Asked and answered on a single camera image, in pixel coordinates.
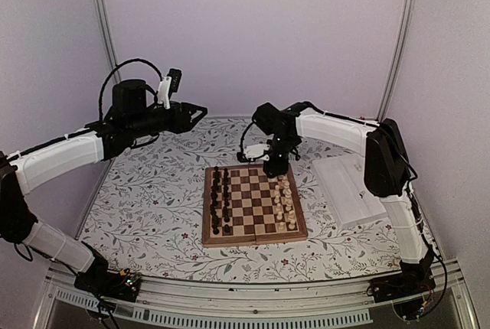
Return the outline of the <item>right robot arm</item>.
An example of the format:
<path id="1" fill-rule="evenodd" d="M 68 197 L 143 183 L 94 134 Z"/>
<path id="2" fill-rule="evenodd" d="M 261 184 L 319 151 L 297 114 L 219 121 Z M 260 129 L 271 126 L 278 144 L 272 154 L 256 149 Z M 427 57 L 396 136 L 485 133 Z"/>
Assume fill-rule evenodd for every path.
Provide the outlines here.
<path id="1" fill-rule="evenodd" d="M 269 140 L 240 150 L 246 161 L 263 161 L 263 170 L 270 177 L 287 172 L 289 156 L 299 156 L 297 148 L 304 138 L 339 145 L 361 157 L 363 185 L 387 211 L 400 246 L 401 268 L 396 275 L 372 279 L 367 291 L 376 302 L 428 292 L 426 299 L 401 304 L 395 311 L 405 321 L 431 314 L 441 302 L 432 296 L 436 284 L 431 265 L 441 258 L 423 233 L 423 218 L 412 187 L 418 175 L 408 160 L 397 123 L 392 119 L 353 119 L 320 110 L 308 101 L 283 110 L 265 103 L 256 109 L 252 122 Z"/>

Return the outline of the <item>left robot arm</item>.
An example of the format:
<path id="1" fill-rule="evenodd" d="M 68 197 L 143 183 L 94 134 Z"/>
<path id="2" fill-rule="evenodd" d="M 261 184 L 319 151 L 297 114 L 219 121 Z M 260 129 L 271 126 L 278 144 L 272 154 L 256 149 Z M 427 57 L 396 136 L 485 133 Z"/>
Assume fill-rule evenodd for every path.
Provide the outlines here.
<path id="1" fill-rule="evenodd" d="M 191 131 L 207 108 L 171 99 L 182 72 L 171 68 L 158 75 L 158 89 L 131 79 L 112 89 L 112 105 L 98 119 L 76 132 L 25 151 L 1 156 L 1 237 L 28 252 L 39 253 L 72 269 L 75 287 L 96 298 L 134 302 L 140 275 L 130 269 L 109 270 L 108 261 L 87 243 L 68 236 L 36 217 L 25 196 L 35 188 L 86 165 L 111 160 L 126 149 L 137 149 L 140 138 L 155 142 L 161 133 Z"/>

